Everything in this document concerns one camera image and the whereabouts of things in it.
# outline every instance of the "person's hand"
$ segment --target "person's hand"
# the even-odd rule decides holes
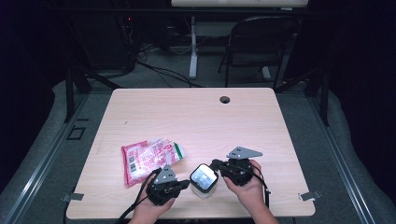
[[[148,181],[147,185],[143,189],[142,194],[140,195],[139,198],[139,202],[148,196],[146,193],[146,188],[149,182],[151,181],[151,179]],[[134,215],[131,221],[129,222],[129,224],[155,223],[157,219],[160,217],[160,215],[162,215],[172,207],[174,202],[175,202],[175,198],[172,198],[164,205],[159,206],[159,205],[155,205],[149,200],[149,198],[147,198],[134,209]]]
[[[262,167],[254,160],[250,160],[250,163],[257,167],[253,167],[253,172],[257,176],[260,176],[259,170]],[[224,176],[224,182],[227,188],[232,191],[238,197],[239,202],[247,209],[251,214],[256,224],[259,223],[277,223],[276,219],[267,208],[264,202],[262,182],[255,176],[244,186],[236,186],[233,181]]]

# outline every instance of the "tabletop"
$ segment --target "tabletop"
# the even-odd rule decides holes
[[[173,7],[306,7],[308,0],[172,0]]]
[[[221,97],[229,99],[224,104]],[[121,147],[152,138],[178,143],[185,158],[172,165],[179,181],[201,163],[227,161],[235,147],[260,151],[261,166],[276,217],[307,217],[315,213],[276,96],[268,88],[118,89],[112,93],[92,143],[67,217],[118,218],[136,198],[140,184],[124,186]],[[188,187],[161,218],[249,217],[220,178],[208,199]]]

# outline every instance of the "gray carpet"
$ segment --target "gray carpet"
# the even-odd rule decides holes
[[[205,87],[222,87],[224,72],[217,73],[221,55],[215,53],[201,54],[198,62],[198,78],[193,82]],[[154,50],[148,54],[147,63],[154,66],[167,68],[184,74],[189,72],[190,54],[178,55],[172,52]],[[255,70],[239,72],[239,77],[260,78],[260,73]],[[137,65],[135,70],[122,77],[111,79],[126,88],[167,88],[168,85],[154,72]],[[172,87],[187,88],[188,85],[177,80],[165,77]],[[86,160],[91,143],[105,112],[106,104],[111,91],[108,87],[95,80],[90,80],[93,91],[85,97],[80,96],[83,106],[68,126],[67,133],[73,127],[85,128],[80,140],[67,140],[63,136],[59,144],[59,153],[56,154],[41,187],[38,189],[26,213],[22,216],[21,223],[62,223],[64,218],[65,203],[61,201],[64,194],[70,192],[77,184],[83,164]],[[231,87],[242,86],[271,86],[271,83],[262,84],[234,84]],[[325,133],[321,130],[320,123],[315,117],[315,109],[309,100],[302,94],[304,83],[286,93],[276,97],[279,101],[283,116],[288,126],[291,140],[303,168],[304,176],[310,190],[319,190],[322,197],[315,201],[317,212],[312,217],[299,217],[297,223],[361,223],[354,204],[350,200],[345,184],[334,164],[331,146]],[[64,127],[65,98],[64,83],[54,88],[56,93],[55,105],[52,108],[48,121],[37,137],[31,151],[26,156],[19,171],[0,195],[0,221],[7,219],[15,202],[23,191],[29,177],[41,162],[43,155],[53,147],[54,139]],[[356,177],[356,182],[361,186],[363,197],[368,203],[376,223],[396,223],[396,209],[386,195],[377,188],[364,166],[353,151],[350,143],[349,132],[344,115],[336,97],[331,94],[329,104],[330,129],[339,147],[343,150],[351,173]],[[280,217],[280,223],[292,223],[291,218]],[[67,223],[113,223],[114,220],[67,220]],[[249,223],[250,220],[213,220],[213,223]]]

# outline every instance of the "plastic bag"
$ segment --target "plastic bag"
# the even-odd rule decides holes
[[[165,138],[139,142],[121,150],[127,187],[142,182],[153,170],[165,164],[172,165],[184,157],[182,148]]]

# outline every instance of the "black office chair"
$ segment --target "black office chair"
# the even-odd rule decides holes
[[[221,60],[226,64],[225,87],[228,87],[231,67],[277,66],[273,89],[276,87],[285,53],[285,43],[296,34],[299,22],[292,17],[250,17],[238,22]]]

